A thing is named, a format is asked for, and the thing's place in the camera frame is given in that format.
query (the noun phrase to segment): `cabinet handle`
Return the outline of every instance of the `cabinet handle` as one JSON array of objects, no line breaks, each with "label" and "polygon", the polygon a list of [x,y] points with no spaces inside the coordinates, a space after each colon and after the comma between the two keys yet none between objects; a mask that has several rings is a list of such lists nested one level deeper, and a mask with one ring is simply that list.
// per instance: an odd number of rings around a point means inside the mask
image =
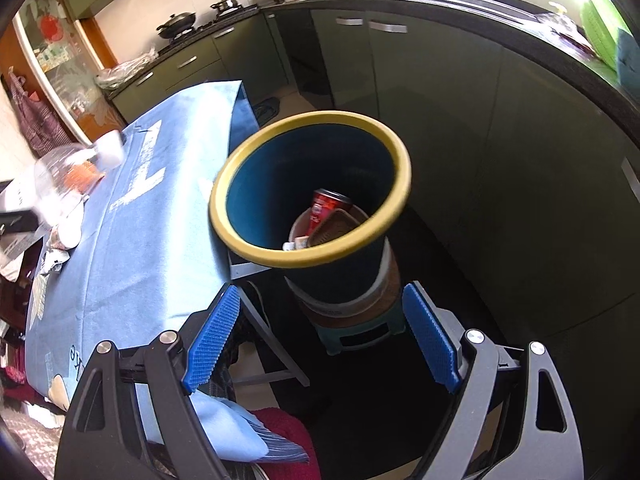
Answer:
[{"label": "cabinet handle", "polygon": [[194,61],[196,61],[196,59],[198,59],[198,56],[193,56],[191,59],[188,59],[184,63],[180,63],[180,65],[178,65],[178,68],[183,68],[187,66],[189,63],[193,63]]},{"label": "cabinet handle", "polygon": [[230,32],[233,32],[234,30],[236,30],[235,27],[229,27],[227,30],[223,30],[222,32],[219,32],[217,34],[214,34],[213,37],[214,38],[220,38],[222,36],[224,36],[225,34],[228,34]]},{"label": "cabinet handle", "polygon": [[147,75],[145,75],[140,81],[138,81],[136,83],[136,86],[140,86],[142,85],[143,82],[145,82],[147,79],[149,79],[154,73],[153,72],[149,72]]},{"label": "cabinet handle", "polygon": [[623,159],[621,167],[623,173],[626,176],[626,181],[631,187],[631,191],[633,191],[633,194],[638,199],[638,202],[640,202],[640,180],[638,180],[638,176],[636,175],[634,168],[631,166],[631,163],[626,160],[626,157]]},{"label": "cabinet handle", "polygon": [[382,30],[383,32],[399,32],[401,34],[407,33],[406,25],[387,25],[386,23],[369,22],[369,28]]},{"label": "cabinet handle", "polygon": [[335,23],[338,25],[363,25],[364,20],[360,18],[336,18]]}]

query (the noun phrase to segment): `yellow rim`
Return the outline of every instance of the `yellow rim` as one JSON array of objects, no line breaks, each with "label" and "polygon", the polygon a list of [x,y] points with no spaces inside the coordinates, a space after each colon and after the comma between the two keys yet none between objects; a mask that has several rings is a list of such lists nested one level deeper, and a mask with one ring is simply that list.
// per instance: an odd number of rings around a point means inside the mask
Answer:
[{"label": "yellow rim", "polygon": [[[278,251],[251,245],[236,233],[226,214],[229,187],[242,163],[261,145],[273,137],[311,124],[346,124],[379,139],[389,150],[396,167],[396,179],[382,206],[364,224],[338,240],[299,251]],[[385,232],[398,217],[411,188],[409,154],[398,136],[375,119],[352,112],[319,111],[300,114],[271,124],[240,144],[226,160],[211,190],[209,216],[222,241],[243,258],[268,267],[293,269],[325,264],[364,247]]]}]

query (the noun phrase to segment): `blue gripper pad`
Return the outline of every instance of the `blue gripper pad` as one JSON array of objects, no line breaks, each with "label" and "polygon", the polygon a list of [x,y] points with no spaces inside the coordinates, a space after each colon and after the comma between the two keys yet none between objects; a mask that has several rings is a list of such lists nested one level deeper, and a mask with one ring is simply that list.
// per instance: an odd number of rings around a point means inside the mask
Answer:
[{"label": "blue gripper pad", "polygon": [[187,355],[187,371],[182,384],[192,394],[209,381],[220,352],[240,313],[238,288],[231,285],[218,301],[209,319],[194,339]]},{"label": "blue gripper pad", "polygon": [[462,383],[456,350],[413,283],[405,286],[402,292],[402,310],[434,380],[444,384],[449,393],[455,393]]}]

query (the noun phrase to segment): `soda can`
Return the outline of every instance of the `soda can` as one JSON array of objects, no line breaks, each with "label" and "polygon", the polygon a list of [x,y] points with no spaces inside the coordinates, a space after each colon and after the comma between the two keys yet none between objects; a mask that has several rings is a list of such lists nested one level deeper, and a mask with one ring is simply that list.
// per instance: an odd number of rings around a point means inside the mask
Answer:
[{"label": "soda can", "polygon": [[311,203],[311,214],[309,215],[309,228],[306,236],[309,236],[320,222],[324,220],[334,209],[351,209],[351,199],[326,189],[316,189],[314,191],[314,199]]}]

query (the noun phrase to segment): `plastic bag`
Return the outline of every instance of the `plastic bag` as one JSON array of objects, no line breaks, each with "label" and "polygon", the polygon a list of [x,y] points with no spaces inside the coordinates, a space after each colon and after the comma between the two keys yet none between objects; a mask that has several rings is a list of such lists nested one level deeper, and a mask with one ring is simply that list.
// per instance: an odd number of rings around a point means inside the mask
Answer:
[{"label": "plastic bag", "polygon": [[145,52],[142,56],[120,63],[113,68],[100,70],[95,77],[95,83],[105,90],[115,90],[125,81],[139,74],[140,71],[156,57],[158,57],[158,53],[156,52],[156,48],[152,47],[151,50]]}]

